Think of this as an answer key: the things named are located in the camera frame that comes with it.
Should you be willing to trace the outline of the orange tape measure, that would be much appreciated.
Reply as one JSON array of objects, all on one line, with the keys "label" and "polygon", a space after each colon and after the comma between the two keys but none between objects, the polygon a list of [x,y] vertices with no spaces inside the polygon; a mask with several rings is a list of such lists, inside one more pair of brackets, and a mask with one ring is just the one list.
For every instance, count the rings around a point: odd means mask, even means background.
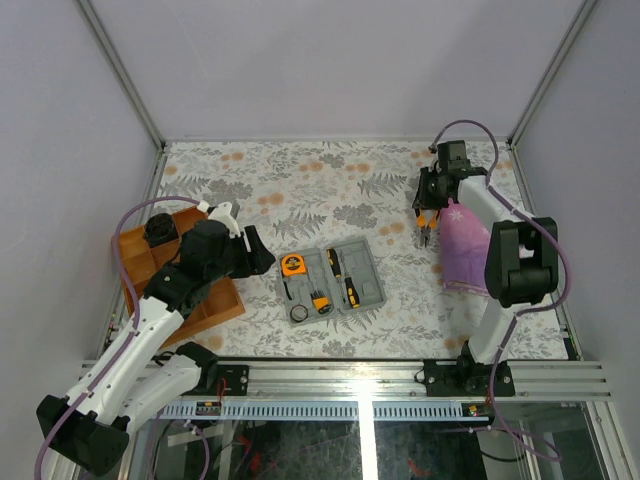
[{"label": "orange tape measure", "polygon": [[301,254],[292,253],[285,255],[281,259],[281,277],[286,297],[292,300],[293,297],[289,291],[288,280],[295,275],[306,275],[307,267],[304,257]]}]

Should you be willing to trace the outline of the orange black pliers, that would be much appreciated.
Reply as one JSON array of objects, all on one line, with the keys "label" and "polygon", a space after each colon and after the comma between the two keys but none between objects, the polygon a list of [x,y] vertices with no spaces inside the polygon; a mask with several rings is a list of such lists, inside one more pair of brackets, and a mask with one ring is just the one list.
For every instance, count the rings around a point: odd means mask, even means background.
[{"label": "orange black pliers", "polygon": [[437,229],[440,211],[416,209],[414,213],[417,227],[417,245],[419,248],[426,248],[430,243],[433,232]]}]

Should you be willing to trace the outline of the small black tape roll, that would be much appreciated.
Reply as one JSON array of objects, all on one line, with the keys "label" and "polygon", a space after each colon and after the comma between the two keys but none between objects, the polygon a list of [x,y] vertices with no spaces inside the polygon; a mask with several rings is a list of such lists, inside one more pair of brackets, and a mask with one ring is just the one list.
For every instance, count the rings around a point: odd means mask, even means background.
[{"label": "small black tape roll", "polygon": [[308,318],[308,309],[302,304],[295,305],[291,308],[289,317],[294,323],[302,323]]}]

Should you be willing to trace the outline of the screwdriver bit set holder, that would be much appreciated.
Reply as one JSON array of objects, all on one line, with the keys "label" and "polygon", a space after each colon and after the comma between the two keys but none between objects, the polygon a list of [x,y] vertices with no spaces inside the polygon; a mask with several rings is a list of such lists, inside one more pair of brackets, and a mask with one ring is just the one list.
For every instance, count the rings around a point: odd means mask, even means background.
[{"label": "screwdriver bit set holder", "polygon": [[330,299],[327,295],[324,294],[323,291],[321,290],[316,290],[313,291],[310,294],[312,303],[316,309],[316,311],[320,314],[320,315],[324,315],[327,314],[331,311],[332,309],[332,304],[330,302]]}]

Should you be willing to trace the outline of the grey plastic tool case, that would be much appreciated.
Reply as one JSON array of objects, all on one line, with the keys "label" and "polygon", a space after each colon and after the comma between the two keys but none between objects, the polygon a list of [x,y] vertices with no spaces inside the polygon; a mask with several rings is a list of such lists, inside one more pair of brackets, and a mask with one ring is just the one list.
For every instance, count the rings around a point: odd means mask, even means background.
[{"label": "grey plastic tool case", "polygon": [[[338,254],[342,269],[342,277],[339,279],[336,279],[332,274],[327,256],[328,248],[334,248]],[[295,275],[288,280],[289,291],[293,297],[292,300],[289,300],[286,297],[281,277],[281,259],[292,253],[301,254],[304,257],[307,274]],[[384,306],[387,301],[369,242],[363,237],[352,237],[322,248],[314,247],[284,253],[277,258],[276,268],[276,287],[282,294],[286,317],[294,326],[338,319],[353,313],[368,313]],[[346,276],[351,276],[354,281],[360,297],[359,308],[352,308],[349,305],[344,283]],[[329,313],[320,315],[316,311],[310,297],[310,294],[316,290],[323,291],[329,297],[332,304]],[[302,304],[308,309],[308,318],[302,323],[294,323],[289,317],[291,308],[298,304]]]}]

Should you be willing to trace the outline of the small yellow black screwdriver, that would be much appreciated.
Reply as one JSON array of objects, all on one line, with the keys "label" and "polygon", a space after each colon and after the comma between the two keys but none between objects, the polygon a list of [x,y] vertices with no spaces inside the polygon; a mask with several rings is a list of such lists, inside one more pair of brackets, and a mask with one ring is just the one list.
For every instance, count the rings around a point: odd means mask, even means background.
[{"label": "small yellow black screwdriver", "polygon": [[345,283],[345,288],[346,288],[346,294],[347,294],[347,300],[349,302],[349,305],[352,308],[359,308],[360,307],[360,297],[359,294],[355,288],[355,284],[354,281],[352,279],[351,276],[346,276],[344,278],[344,283]]}]

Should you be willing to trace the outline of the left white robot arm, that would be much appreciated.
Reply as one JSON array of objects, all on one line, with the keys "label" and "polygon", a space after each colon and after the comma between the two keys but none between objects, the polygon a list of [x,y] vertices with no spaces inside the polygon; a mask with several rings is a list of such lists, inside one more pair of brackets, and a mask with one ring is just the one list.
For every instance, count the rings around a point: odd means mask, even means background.
[{"label": "left white robot arm", "polygon": [[196,222],[182,235],[175,257],[151,277],[132,317],[94,367],[64,396],[40,402],[43,447],[99,477],[120,461],[140,426],[174,398],[215,391],[217,357],[194,342],[179,347],[144,381],[138,378],[215,283],[263,275],[274,262],[254,226],[235,234],[218,220]]}]

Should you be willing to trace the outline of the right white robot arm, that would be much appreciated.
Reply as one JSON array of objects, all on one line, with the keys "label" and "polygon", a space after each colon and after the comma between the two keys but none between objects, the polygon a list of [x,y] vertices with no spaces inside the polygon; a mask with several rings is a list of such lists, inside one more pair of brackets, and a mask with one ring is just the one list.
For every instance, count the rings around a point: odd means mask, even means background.
[{"label": "right white robot arm", "polygon": [[491,297],[478,330],[468,341],[473,360],[456,369],[458,387],[478,394],[488,387],[492,373],[487,366],[499,359],[514,330],[511,315],[537,312],[544,298],[559,282],[557,224],[519,210],[489,181],[489,171],[474,167],[466,143],[448,141],[432,146],[435,161],[420,170],[412,208],[421,235],[428,236],[434,217],[461,206],[469,209],[489,233],[484,281]]}]

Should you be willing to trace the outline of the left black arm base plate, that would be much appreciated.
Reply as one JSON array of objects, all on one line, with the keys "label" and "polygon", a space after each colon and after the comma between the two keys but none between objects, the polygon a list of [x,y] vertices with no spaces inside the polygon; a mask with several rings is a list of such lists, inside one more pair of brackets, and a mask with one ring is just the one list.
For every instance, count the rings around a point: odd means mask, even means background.
[{"label": "left black arm base plate", "polygon": [[220,399],[247,395],[250,367],[241,364],[220,365],[211,386],[211,392]]}]

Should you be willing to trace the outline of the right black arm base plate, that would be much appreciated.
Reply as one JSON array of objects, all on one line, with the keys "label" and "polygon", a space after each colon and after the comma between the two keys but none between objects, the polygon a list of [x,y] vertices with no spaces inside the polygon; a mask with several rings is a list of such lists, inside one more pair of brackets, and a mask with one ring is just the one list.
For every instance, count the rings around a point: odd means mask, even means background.
[{"label": "right black arm base plate", "polygon": [[493,382],[495,397],[513,397],[515,387],[506,361],[495,364],[476,362],[465,344],[455,360],[423,360],[422,369],[414,381],[423,385],[431,397],[489,396]]}]

